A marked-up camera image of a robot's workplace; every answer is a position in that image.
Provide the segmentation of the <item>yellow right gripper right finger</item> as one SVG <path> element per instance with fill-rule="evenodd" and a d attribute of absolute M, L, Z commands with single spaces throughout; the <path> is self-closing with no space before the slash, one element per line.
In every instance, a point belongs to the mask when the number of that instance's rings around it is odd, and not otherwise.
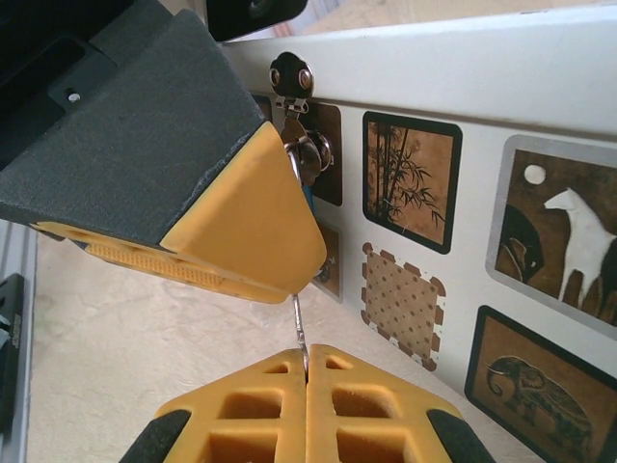
<path fill-rule="evenodd" d="M 342 350 L 308 363 L 308 461 L 491 462 L 447 400 Z"/>

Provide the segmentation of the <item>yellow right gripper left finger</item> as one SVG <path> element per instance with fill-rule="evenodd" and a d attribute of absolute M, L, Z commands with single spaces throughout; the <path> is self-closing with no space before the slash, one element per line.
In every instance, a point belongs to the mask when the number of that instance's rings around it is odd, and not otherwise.
<path fill-rule="evenodd" d="M 127 462 L 303 462 L 303 354 L 284 350 L 164 403 Z"/>

